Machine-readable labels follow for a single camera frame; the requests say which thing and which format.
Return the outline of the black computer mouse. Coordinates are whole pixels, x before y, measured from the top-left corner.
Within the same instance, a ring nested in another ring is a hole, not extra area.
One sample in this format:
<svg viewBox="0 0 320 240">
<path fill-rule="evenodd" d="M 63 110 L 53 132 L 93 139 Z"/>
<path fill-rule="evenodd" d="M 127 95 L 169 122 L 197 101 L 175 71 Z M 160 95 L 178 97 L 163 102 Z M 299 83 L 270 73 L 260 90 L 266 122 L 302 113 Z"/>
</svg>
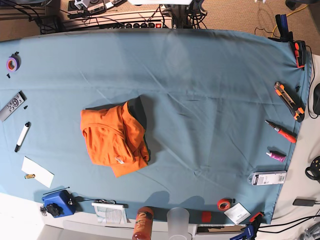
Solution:
<svg viewBox="0 0 320 240">
<path fill-rule="evenodd" d="M 320 83 L 318 83 L 313 90 L 312 109 L 314 114 L 320 115 Z"/>
</svg>

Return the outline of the translucent plastic cup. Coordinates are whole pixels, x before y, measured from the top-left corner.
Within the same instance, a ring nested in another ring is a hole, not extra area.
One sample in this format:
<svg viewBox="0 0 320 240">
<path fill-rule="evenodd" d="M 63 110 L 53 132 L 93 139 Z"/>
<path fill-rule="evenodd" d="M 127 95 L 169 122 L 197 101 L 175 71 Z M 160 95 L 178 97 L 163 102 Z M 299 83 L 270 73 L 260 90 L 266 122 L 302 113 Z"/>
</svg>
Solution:
<svg viewBox="0 0 320 240">
<path fill-rule="evenodd" d="M 167 213 L 169 240 L 187 240 L 190 214 L 185 208 L 175 207 Z"/>
</svg>

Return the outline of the red screwdriver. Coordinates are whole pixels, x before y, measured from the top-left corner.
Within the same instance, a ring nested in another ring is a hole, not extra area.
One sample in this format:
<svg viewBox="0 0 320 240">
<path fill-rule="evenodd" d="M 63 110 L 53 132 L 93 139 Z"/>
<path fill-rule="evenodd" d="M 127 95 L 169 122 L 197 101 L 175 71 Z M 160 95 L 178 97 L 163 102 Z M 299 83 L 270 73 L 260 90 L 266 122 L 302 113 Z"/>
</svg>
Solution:
<svg viewBox="0 0 320 240">
<path fill-rule="evenodd" d="M 283 130 L 281 127 L 279 127 L 278 125 L 276 125 L 275 123 L 269 121 L 269 120 L 265 120 L 265 122 L 271 126 L 278 134 L 280 134 L 281 136 L 283 136 L 285 139 L 287 139 L 289 142 L 295 144 L 297 142 L 296 137 L 293 136 L 292 134 L 288 133 L 287 131 Z"/>
</svg>

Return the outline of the white folded booklet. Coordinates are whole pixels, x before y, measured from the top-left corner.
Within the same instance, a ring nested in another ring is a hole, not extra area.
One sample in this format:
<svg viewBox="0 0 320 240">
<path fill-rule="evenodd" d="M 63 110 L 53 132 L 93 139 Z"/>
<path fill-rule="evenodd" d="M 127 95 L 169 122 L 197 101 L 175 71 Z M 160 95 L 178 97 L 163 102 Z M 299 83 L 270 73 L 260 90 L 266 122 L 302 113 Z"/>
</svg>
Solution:
<svg viewBox="0 0 320 240">
<path fill-rule="evenodd" d="M 126 208 L 123 204 L 92 202 L 97 222 L 100 224 L 127 224 Z"/>
</svg>

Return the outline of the white black marker pen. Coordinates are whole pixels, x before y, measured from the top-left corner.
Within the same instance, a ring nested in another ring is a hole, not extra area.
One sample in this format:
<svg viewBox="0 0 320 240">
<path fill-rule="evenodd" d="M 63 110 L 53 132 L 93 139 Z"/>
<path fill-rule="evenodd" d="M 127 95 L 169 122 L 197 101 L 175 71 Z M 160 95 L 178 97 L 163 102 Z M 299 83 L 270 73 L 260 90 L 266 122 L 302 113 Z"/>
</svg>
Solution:
<svg viewBox="0 0 320 240">
<path fill-rule="evenodd" d="M 21 131 L 21 133 L 20 133 L 20 135 L 18 137 L 15 149 L 14 149 L 15 153 L 17 153 L 20 150 L 20 148 L 22 146 L 22 143 L 23 143 L 23 141 L 24 141 L 24 139 L 25 139 L 25 137 L 26 137 L 26 135 L 28 133 L 28 130 L 29 130 L 30 126 L 31 126 L 31 123 L 29 121 L 24 124 L 24 126 L 22 128 L 22 131 Z"/>
</svg>

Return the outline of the orange drink can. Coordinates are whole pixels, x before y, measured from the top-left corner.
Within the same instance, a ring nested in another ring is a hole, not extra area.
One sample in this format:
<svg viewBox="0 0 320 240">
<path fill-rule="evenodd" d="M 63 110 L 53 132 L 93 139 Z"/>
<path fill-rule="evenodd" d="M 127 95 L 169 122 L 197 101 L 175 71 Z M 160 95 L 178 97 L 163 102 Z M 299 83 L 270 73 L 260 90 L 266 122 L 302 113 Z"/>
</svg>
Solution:
<svg viewBox="0 0 320 240">
<path fill-rule="evenodd" d="M 132 240 L 151 240 L 154 212 L 150 207 L 137 211 Z"/>
</svg>

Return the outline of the black yellow dotted mug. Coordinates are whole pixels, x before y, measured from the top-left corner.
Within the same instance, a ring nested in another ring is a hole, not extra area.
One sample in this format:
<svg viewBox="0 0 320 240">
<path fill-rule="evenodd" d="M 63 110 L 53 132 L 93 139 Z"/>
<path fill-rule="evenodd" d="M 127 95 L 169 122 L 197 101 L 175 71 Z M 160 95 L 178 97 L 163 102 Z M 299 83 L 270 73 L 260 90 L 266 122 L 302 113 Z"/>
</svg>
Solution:
<svg viewBox="0 0 320 240">
<path fill-rule="evenodd" d="M 305 169 L 305 175 L 310 180 L 320 182 L 320 156 L 317 156 Z"/>
</svg>

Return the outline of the grey remote control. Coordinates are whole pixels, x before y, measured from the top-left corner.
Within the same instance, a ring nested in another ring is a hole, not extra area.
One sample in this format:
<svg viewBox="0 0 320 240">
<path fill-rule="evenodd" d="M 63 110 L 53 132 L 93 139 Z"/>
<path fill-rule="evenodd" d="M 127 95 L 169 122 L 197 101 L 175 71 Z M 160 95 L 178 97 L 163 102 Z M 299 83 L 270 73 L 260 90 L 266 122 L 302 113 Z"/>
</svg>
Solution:
<svg viewBox="0 0 320 240">
<path fill-rule="evenodd" d="M 25 101 L 26 96 L 19 91 L 1 110 L 0 121 L 4 122 L 14 111 L 16 111 Z"/>
</svg>

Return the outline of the small red block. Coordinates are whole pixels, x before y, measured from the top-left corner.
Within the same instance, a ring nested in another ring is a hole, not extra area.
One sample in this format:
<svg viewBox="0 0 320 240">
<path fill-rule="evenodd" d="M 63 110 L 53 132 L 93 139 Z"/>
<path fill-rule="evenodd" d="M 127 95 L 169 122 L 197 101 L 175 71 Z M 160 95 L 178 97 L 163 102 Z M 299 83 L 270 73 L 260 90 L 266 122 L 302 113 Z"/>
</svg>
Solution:
<svg viewBox="0 0 320 240">
<path fill-rule="evenodd" d="M 210 223 L 212 220 L 212 213 L 210 211 L 203 211 L 201 214 L 202 223 Z"/>
</svg>

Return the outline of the purple tape roll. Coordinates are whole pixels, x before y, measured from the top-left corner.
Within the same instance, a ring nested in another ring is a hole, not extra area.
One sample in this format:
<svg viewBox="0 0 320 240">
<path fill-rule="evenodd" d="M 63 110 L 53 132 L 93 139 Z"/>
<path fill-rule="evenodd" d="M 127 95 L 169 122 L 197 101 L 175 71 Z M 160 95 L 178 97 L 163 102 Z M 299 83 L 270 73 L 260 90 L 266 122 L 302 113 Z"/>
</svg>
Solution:
<svg viewBox="0 0 320 240">
<path fill-rule="evenodd" d="M 21 66 L 21 58 L 19 52 L 16 51 L 13 53 L 6 62 L 6 69 L 9 72 L 16 72 Z"/>
</svg>

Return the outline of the white packaged item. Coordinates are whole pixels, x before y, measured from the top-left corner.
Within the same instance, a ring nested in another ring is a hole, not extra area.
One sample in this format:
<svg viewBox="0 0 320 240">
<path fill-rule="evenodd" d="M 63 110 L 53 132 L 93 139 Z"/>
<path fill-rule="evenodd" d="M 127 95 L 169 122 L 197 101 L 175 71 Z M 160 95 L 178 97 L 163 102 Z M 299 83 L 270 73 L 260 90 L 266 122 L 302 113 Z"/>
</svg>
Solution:
<svg viewBox="0 0 320 240">
<path fill-rule="evenodd" d="M 285 183 L 286 177 L 285 170 L 260 171 L 252 173 L 247 180 L 252 186 L 282 185 Z"/>
</svg>

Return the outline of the blue black clamp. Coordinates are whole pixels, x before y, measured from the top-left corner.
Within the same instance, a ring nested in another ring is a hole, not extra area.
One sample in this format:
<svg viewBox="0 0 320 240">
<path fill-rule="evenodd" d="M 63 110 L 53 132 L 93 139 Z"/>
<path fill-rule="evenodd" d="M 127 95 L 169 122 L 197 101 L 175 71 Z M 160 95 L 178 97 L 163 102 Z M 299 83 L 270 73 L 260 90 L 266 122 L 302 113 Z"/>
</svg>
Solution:
<svg viewBox="0 0 320 240">
<path fill-rule="evenodd" d="M 230 240 L 255 240 L 257 237 L 258 229 L 262 223 L 262 219 L 264 217 L 264 212 L 258 212 L 255 214 L 250 220 L 249 224 L 244 227 L 243 233 L 231 237 Z"/>
</svg>

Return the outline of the foot pedal labelled start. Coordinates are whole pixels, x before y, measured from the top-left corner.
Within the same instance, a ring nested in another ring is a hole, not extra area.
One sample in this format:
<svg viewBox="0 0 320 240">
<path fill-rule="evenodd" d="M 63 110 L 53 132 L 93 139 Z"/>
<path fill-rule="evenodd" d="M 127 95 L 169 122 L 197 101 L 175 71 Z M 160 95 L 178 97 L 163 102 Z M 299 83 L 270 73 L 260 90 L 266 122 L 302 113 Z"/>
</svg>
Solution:
<svg viewBox="0 0 320 240">
<path fill-rule="evenodd" d="M 70 0 L 68 2 L 67 12 L 70 13 L 70 14 L 83 13 L 84 9 L 83 8 L 81 8 L 81 9 L 77 8 L 76 5 L 75 5 L 75 1 L 74 0 Z"/>
</svg>

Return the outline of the purple glue tube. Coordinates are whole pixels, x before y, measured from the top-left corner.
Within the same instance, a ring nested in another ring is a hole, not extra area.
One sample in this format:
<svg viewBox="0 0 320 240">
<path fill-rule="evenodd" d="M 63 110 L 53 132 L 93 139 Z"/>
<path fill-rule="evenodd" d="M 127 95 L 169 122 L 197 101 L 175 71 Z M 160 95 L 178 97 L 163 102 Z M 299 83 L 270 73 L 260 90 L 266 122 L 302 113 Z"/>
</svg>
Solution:
<svg viewBox="0 0 320 240">
<path fill-rule="evenodd" d="M 286 160 L 286 155 L 282 154 L 282 153 L 279 153 L 279 152 L 276 152 L 276 151 L 269 151 L 269 152 L 266 152 L 266 154 L 272 158 L 272 159 L 275 159 L 279 162 L 284 162 Z"/>
</svg>

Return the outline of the black power adapter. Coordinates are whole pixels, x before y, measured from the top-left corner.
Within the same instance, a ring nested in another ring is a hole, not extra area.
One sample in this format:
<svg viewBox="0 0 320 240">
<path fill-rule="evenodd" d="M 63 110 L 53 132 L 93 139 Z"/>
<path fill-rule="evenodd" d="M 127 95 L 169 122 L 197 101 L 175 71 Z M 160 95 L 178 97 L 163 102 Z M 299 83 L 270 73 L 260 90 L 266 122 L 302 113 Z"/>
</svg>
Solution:
<svg viewBox="0 0 320 240">
<path fill-rule="evenodd" d="M 312 207 L 317 204 L 315 199 L 306 199 L 306 198 L 296 198 L 292 205 L 300 207 Z"/>
</svg>

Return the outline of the foot pedal labelled zero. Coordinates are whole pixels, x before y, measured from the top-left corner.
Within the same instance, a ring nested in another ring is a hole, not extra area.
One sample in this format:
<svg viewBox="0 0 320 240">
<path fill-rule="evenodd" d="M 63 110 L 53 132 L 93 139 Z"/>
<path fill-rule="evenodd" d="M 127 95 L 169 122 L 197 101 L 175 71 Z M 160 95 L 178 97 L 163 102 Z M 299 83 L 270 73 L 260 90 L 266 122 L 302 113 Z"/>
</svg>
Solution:
<svg viewBox="0 0 320 240">
<path fill-rule="evenodd" d="M 97 14 L 106 10 L 103 0 L 90 0 L 87 10 L 90 14 Z"/>
</svg>

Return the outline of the blue table cloth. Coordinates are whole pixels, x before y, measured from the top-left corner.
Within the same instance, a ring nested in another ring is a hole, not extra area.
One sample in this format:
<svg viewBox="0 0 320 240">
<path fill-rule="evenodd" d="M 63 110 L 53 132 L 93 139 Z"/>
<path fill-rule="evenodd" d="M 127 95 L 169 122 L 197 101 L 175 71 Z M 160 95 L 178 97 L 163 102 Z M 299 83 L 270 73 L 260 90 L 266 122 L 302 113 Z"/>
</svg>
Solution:
<svg viewBox="0 0 320 240">
<path fill-rule="evenodd" d="M 19 52 L 20 67 L 8 58 Z M 42 35 L 0 44 L 0 105 L 22 91 L 26 102 L 0 124 L 0 191 L 40 202 L 49 190 L 22 171 L 28 157 L 54 174 L 52 189 L 143 206 L 165 220 L 169 209 L 203 211 L 228 223 L 217 209 L 235 199 L 270 223 L 279 185 L 253 186 L 258 171 L 287 170 L 295 149 L 265 120 L 298 133 L 277 96 L 281 82 L 306 102 L 311 64 L 296 67 L 287 43 L 245 32 L 185 29 L 114 29 Z M 115 177 L 92 163 L 81 131 L 81 111 L 140 97 L 147 118 L 150 163 Z M 18 152 L 25 123 L 30 128 Z M 286 155 L 284 162 L 266 152 Z"/>
</svg>

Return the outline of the small yellow battery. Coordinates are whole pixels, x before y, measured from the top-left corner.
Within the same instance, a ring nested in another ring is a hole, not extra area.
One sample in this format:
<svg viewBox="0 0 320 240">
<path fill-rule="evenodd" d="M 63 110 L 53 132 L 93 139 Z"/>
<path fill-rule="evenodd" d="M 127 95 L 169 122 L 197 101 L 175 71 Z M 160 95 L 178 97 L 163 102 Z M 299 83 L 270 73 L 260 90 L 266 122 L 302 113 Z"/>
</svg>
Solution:
<svg viewBox="0 0 320 240">
<path fill-rule="evenodd" d="M 25 179 L 34 179 L 35 177 L 36 177 L 35 174 L 26 174 L 26 175 L 24 176 Z"/>
</svg>

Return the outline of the black power strip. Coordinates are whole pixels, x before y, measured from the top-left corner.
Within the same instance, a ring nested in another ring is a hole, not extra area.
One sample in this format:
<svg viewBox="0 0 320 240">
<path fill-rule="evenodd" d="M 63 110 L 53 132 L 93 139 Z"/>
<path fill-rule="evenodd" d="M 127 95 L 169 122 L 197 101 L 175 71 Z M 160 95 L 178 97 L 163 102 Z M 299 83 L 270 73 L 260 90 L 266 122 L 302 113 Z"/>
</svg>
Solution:
<svg viewBox="0 0 320 240">
<path fill-rule="evenodd" d="M 163 24 L 160 22 L 127 22 L 115 23 L 111 26 L 112 29 L 161 29 Z"/>
</svg>

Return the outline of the orange black utility knife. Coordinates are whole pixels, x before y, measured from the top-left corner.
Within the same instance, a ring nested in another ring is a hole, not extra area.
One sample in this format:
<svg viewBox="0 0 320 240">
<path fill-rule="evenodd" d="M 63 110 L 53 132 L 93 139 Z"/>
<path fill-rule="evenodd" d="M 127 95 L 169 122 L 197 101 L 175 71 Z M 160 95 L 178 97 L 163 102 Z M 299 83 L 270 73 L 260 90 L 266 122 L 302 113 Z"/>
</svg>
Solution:
<svg viewBox="0 0 320 240">
<path fill-rule="evenodd" d="M 289 109 L 293 118 L 301 123 L 305 118 L 305 107 L 301 100 L 296 97 L 296 94 L 292 92 L 287 86 L 281 82 L 275 82 L 274 89 L 280 99 Z"/>
</svg>

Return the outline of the white paper card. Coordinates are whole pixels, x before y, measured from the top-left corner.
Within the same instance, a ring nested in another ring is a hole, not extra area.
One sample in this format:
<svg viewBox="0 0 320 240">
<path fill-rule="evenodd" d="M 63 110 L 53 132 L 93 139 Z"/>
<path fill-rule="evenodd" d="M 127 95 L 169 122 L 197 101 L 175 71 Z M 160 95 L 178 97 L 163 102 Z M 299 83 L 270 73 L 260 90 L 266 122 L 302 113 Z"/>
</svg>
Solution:
<svg viewBox="0 0 320 240">
<path fill-rule="evenodd" d="M 23 158 L 21 170 L 26 175 L 34 175 L 34 179 L 46 186 L 47 188 L 51 187 L 51 184 L 54 179 L 54 174 L 26 156 Z"/>
</svg>

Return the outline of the red tape roll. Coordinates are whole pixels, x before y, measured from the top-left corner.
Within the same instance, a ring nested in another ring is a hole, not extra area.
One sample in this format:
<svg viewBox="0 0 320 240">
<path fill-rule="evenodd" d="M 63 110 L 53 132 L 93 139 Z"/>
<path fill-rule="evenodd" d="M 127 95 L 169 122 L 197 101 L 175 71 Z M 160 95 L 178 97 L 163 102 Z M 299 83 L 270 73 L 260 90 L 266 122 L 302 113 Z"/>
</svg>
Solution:
<svg viewBox="0 0 320 240">
<path fill-rule="evenodd" d="M 217 208 L 219 211 L 227 211 L 231 208 L 234 200 L 232 198 L 222 198 L 217 202 Z"/>
</svg>

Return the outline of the white square card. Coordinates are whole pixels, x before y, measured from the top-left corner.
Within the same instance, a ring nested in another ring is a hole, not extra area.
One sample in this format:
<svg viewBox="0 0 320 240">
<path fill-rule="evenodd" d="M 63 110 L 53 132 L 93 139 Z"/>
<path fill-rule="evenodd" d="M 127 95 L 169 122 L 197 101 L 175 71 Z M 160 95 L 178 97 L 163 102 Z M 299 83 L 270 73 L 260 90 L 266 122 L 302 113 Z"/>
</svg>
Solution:
<svg viewBox="0 0 320 240">
<path fill-rule="evenodd" d="M 224 214 L 235 225 L 239 225 L 251 215 L 250 212 L 241 203 L 235 204 L 233 207 L 226 210 Z"/>
</svg>

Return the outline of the orange t-shirt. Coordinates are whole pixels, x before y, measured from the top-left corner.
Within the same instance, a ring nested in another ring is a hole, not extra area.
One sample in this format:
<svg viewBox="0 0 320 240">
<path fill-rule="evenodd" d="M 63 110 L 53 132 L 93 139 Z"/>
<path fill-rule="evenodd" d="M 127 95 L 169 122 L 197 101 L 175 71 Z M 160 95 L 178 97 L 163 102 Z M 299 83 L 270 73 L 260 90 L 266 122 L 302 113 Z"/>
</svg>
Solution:
<svg viewBox="0 0 320 240">
<path fill-rule="evenodd" d="M 140 97 L 84 109 L 80 117 L 80 129 L 93 164 L 110 167 L 117 178 L 148 166 L 147 117 Z"/>
</svg>

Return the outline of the blue box with knob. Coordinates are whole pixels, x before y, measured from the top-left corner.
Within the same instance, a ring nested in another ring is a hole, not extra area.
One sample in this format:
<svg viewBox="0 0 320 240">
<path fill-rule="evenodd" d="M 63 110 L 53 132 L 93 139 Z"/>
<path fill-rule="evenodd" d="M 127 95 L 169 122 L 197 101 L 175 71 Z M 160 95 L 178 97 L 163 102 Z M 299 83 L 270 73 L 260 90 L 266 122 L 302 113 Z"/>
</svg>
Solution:
<svg viewBox="0 0 320 240">
<path fill-rule="evenodd" d="M 49 193 L 42 197 L 46 211 L 53 218 L 71 216 L 76 212 L 76 204 L 67 190 Z"/>
</svg>

